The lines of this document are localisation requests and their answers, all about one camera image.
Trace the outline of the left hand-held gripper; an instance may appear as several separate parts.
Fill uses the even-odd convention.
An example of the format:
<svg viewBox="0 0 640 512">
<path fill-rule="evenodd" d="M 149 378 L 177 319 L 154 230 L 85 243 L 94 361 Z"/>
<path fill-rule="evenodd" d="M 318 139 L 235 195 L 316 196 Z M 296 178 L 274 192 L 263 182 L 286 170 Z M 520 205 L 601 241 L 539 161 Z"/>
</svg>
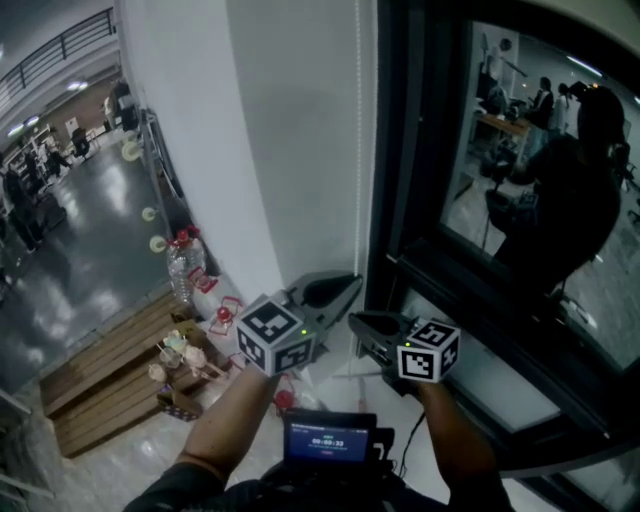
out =
<svg viewBox="0 0 640 512">
<path fill-rule="evenodd" d="M 322 271 L 301 276 L 288 290 L 260 296 L 236 321 L 240 353 L 267 376 L 316 362 L 327 329 L 342 319 L 361 288 L 359 274 Z"/>
</svg>

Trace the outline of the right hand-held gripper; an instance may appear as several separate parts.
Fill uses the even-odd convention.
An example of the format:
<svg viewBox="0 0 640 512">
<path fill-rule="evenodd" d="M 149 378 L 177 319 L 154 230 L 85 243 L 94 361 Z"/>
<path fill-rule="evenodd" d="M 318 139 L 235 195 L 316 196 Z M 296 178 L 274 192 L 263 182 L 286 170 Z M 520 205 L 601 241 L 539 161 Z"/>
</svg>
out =
<svg viewBox="0 0 640 512">
<path fill-rule="evenodd" d="M 350 313 L 348 325 L 358 356 L 370 356 L 389 381 L 438 383 L 460 354 L 460 329 L 435 319 L 364 310 Z"/>
</svg>

